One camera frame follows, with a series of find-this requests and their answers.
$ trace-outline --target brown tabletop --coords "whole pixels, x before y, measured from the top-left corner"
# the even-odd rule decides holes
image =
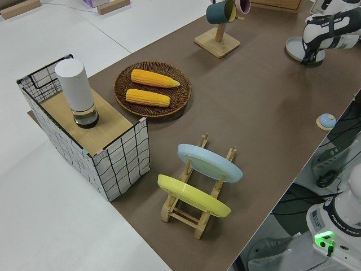
[[[151,171],[112,202],[173,270],[227,270],[326,136],[316,118],[323,113],[340,117],[359,91],[359,44],[327,50],[318,67],[305,67],[287,55],[286,40],[302,35],[310,15],[312,3],[301,5],[298,14],[252,8],[244,21],[228,24],[226,33],[241,45],[222,59],[194,43],[214,27],[203,17],[90,78],[92,88],[133,123],[139,117],[113,96],[123,69],[155,60],[178,67],[190,79],[192,96],[184,114],[149,121]],[[197,240],[186,224],[161,221],[166,194],[157,176],[178,177],[184,164],[177,146],[196,145],[205,132],[211,151],[226,156],[230,147],[238,147],[234,163],[244,177],[224,184],[218,199],[232,212],[211,217]],[[197,172],[189,184],[212,190]]]

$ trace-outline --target yellow plate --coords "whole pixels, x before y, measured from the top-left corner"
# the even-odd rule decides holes
[[[204,212],[210,212],[213,216],[226,217],[231,212],[231,209],[218,199],[174,178],[160,174],[158,175],[158,185],[181,201]]]

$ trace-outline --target white table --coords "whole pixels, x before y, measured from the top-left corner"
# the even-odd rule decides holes
[[[16,80],[67,54],[91,76],[203,16],[209,0],[133,0],[103,16],[82,0],[41,2],[0,17],[0,269],[169,270],[58,154]]]

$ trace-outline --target small round object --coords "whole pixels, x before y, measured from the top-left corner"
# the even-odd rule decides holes
[[[232,162],[214,152],[194,145],[180,144],[179,158],[187,164],[191,161],[191,168],[212,179],[224,182],[237,182],[243,177],[243,172]]]
[[[336,122],[337,122],[336,118],[328,113],[322,114],[316,120],[318,127],[326,131],[332,130]]]

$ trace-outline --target plate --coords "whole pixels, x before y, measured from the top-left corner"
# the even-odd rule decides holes
[[[302,37],[292,37],[286,41],[287,53],[298,62],[302,62],[305,56],[305,49],[303,48]],[[325,58],[325,51],[320,50],[316,56],[316,63]]]
[[[213,216],[226,217],[231,212],[231,209],[218,199],[174,178],[160,174],[158,185],[181,201],[204,212],[210,212]]]
[[[224,182],[237,182],[243,177],[243,172],[232,162],[214,152],[194,145],[180,144],[179,158],[187,164],[191,161],[191,168],[212,179]]]
[[[158,88],[134,83],[130,77],[133,69],[143,69],[169,76],[177,80],[180,86],[176,88]],[[167,95],[170,97],[170,104],[168,107],[157,107],[129,103],[125,100],[128,89],[147,90]],[[146,61],[133,64],[124,69],[115,80],[113,92],[119,104],[129,112],[143,117],[160,118],[180,112],[188,103],[192,91],[189,79],[180,69],[163,62]]]

